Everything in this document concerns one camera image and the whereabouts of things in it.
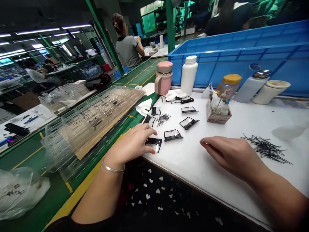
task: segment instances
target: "ceiling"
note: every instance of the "ceiling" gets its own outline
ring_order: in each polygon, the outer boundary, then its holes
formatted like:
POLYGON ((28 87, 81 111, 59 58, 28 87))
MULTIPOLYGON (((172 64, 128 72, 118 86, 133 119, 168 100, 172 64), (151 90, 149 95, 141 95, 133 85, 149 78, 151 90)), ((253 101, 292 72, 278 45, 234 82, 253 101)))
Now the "ceiling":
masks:
POLYGON ((16 0, 1 5, 0 18, 2 34, 87 24, 92 15, 85 0, 16 0))

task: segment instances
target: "pink thermos bottle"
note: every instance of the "pink thermos bottle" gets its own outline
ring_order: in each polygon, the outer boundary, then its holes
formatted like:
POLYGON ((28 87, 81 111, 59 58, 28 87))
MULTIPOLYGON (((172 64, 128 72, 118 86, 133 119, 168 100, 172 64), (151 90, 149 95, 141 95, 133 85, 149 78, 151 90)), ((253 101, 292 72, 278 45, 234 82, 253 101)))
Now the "pink thermos bottle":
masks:
POLYGON ((173 78, 173 63, 170 61, 162 61, 157 66, 157 78, 154 82, 154 92, 164 96, 171 89, 173 78))

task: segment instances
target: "brown cardboard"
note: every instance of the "brown cardboard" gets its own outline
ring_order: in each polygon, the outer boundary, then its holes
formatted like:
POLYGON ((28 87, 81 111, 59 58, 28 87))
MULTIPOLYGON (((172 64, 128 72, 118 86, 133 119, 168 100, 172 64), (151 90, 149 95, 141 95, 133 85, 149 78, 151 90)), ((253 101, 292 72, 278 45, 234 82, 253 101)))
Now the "brown cardboard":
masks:
POLYGON ((14 98, 10 102, 24 110, 30 110, 31 108, 40 104, 38 96, 31 92, 27 92, 24 95, 14 98))

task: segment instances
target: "silver bracelet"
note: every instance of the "silver bracelet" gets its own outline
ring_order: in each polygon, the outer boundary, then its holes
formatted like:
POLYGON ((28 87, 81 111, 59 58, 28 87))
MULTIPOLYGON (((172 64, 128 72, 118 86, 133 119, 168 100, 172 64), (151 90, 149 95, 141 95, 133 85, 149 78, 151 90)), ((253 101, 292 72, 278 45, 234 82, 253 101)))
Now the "silver bracelet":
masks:
POLYGON ((110 168, 109 166, 107 166, 105 163, 104 163, 104 160, 102 161, 102 165, 108 170, 108 171, 111 171, 111 172, 123 172, 126 168, 126 166, 124 165, 124 168, 122 170, 115 170, 115 169, 112 169, 110 168))

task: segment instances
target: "right hand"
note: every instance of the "right hand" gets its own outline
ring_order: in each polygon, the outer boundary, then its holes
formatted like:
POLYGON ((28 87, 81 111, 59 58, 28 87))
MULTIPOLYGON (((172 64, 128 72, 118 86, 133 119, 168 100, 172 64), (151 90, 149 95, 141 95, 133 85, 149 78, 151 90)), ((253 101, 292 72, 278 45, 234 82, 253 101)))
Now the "right hand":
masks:
POLYGON ((269 170, 244 139, 214 136, 200 143, 221 167, 248 184, 256 183, 269 170))

